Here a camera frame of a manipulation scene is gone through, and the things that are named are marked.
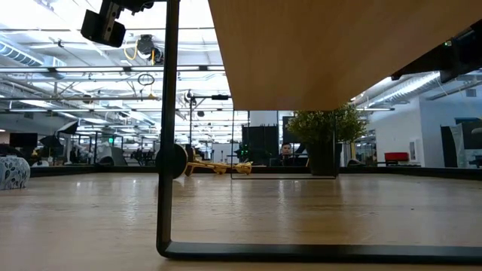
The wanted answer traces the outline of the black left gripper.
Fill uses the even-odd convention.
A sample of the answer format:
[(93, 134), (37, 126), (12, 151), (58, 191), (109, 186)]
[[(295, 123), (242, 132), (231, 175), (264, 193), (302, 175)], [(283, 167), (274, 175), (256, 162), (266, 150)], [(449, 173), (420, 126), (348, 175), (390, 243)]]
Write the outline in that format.
[(120, 0), (120, 6), (129, 11), (143, 11), (150, 9), (154, 5), (154, 0)]

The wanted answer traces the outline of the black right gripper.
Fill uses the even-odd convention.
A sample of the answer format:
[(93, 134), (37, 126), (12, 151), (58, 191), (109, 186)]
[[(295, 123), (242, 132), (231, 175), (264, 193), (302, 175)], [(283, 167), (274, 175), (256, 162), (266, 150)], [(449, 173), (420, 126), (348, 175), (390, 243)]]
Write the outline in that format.
[(439, 45), (391, 74), (396, 81), (403, 75), (440, 71), (441, 83), (482, 68), (482, 19), (462, 34), (450, 39), (451, 45)]

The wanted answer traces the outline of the wooden shelf black metal legs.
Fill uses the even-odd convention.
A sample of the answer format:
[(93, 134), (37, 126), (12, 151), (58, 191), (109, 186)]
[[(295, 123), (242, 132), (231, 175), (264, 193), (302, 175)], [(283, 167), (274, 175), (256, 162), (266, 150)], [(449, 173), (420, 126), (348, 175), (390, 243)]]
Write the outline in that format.
[[(482, 17), (475, 0), (209, 0), (234, 105), (331, 110)], [(180, 0), (166, 0), (158, 253), (178, 260), (482, 264), (481, 247), (175, 242), (172, 154)]]

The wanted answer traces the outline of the white blue floral candle tin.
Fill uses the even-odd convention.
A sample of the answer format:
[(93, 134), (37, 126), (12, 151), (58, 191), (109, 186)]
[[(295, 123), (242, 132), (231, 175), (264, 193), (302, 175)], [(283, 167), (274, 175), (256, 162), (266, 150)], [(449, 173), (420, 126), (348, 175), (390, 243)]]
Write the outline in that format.
[(0, 157), (0, 190), (23, 189), (29, 182), (30, 166), (22, 157)]

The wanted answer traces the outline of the grey banner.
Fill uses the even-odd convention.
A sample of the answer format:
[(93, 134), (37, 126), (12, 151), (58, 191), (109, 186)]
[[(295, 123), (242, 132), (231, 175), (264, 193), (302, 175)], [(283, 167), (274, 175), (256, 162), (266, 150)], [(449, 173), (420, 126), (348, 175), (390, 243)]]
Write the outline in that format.
[(462, 124), (442, 126), (441, 139), (444, 166), (446, 168), (466, 168), (467, 161)]

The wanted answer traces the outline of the red chair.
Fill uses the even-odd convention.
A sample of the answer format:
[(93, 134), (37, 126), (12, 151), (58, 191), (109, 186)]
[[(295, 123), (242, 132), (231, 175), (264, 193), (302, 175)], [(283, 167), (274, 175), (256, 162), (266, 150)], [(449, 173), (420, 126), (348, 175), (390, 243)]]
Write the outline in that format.
[(410, 161), (409, 154), (407, 152), (386, 152), (384, 154), (386, 165), (398, 165), (401, 163), (408, 163)]

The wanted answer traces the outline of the artificial plant black pot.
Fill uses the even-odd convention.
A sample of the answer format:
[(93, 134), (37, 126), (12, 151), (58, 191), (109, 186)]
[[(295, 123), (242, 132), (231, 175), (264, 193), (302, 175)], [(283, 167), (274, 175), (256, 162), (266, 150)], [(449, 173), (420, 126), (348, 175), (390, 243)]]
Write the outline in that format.
[(354, 105), (333, 111), (295, 111), (288, 128), (305, 144), (314, 176), (337, 177), (343, 145), (366, 133), (368, 122)]

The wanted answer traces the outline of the photo softbox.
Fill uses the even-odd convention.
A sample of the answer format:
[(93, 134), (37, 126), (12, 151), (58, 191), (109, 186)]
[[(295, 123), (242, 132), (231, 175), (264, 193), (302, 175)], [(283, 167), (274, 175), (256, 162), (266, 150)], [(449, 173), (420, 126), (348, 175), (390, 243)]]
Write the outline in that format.
[(76, 120), (76, 121), (72, 121), (72, 122), (69, 122), (69, 123), (66, 123), (64, 126), (61, 126), (57, 131), (56, 133), (59, 134), (59, 133), (63, 133), (63, 134), (68, 134), (68, 135), (73, 135), (77, 132), (77, 129), (78, 129), (78, 124), (79, 122)]

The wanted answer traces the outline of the person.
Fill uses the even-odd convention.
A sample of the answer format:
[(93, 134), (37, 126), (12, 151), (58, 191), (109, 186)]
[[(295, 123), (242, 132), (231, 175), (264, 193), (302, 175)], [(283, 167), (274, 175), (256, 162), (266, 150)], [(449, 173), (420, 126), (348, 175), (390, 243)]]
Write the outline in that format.
[(287, 142), (282, 143), (280, 154), (270, 159), (270, 166), (306, 166), (309, 159), (305, 154), (305, 150), (306, 147), (303, 143), (300, 143), (295, 151), (292, 150), (292, 144)]

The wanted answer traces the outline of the black monitor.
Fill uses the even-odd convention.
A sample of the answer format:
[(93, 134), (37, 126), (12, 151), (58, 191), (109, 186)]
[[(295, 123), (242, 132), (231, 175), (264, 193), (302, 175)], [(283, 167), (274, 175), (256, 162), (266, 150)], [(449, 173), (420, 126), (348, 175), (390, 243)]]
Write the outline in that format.
[(30, 132), (12, 132), (9, 145), (14, 148), (35, 148), (38, 145), (38, 134)]

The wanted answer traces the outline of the black cabinet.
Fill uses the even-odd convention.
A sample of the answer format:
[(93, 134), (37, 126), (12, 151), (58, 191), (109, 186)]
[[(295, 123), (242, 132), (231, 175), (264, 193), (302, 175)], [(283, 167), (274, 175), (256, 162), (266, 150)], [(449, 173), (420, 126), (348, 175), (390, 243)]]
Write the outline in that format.
[(270, 166), (279, 154), (278, 126), (243, 126), (239, 152), (243, 161)]

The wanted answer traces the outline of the silver ceiling air duct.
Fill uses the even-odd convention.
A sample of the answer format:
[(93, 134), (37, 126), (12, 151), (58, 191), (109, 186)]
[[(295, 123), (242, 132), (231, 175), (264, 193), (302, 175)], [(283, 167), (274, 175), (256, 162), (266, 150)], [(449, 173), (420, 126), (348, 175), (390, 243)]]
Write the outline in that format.
[(385, 78), (368, 88), (363, 93), (353, 97), (351, 104), (357, 108), (373, 108), (380, 104), (401, 98), (409, 93), (435, 82), (440, 72), (423, 72), (412, 75), (402, 75), (398, 80)]

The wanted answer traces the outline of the black rig frame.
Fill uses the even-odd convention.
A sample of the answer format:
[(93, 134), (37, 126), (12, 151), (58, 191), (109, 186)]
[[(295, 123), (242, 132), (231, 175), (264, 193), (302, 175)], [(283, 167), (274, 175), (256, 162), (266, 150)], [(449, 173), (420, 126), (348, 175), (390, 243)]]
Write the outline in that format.
[[(163, 66), (0, 67), (0, 73), (162, 72)], [(181, 72), (223, 72), (222, 65), (178, 65)]]

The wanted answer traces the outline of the black background station frame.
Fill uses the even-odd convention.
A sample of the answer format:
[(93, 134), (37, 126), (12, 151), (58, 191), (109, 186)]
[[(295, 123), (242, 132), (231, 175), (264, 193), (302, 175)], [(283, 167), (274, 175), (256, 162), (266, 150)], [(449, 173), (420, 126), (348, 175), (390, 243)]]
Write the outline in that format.
[[(189, 94), (190, 96), (188, 97), (189, 98), (189, 147), (193, 147), (192, 145), (192, 126), (193, 126), (193, 103), (196, 99), (203, 99), (203, 101), (205, 99), (211, 99), (211, 100), (228, 100), (228, 99), (231, 99), (232, 97), (230, 95), (223, 95), (223, 94), (218, 94), (218, 95), (211, 95), (211, 96), (195, 96), (193, 94)], [(234, 136), (234, 111), (232, 111), (233, 113), (233, 119), (232, 119), (232, 124), (231, 124), (231, 139), (229, 140), (229, 142), (231, 144), (233, 144), (233, 136)], [(207, 160), (196, 160), (197, 163), (214, 163), (214, 162), (207, 162)]]

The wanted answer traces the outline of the black wall screen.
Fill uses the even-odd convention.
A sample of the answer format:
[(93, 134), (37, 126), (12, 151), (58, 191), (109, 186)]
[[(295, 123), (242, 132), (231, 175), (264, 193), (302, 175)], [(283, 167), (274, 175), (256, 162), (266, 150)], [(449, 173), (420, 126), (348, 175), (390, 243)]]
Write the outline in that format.
[(288, 128), (292, 118), (293, 116), (284, 116), (282, 118), (282, 140), (285, 143), (300, 143), (300, 139)]

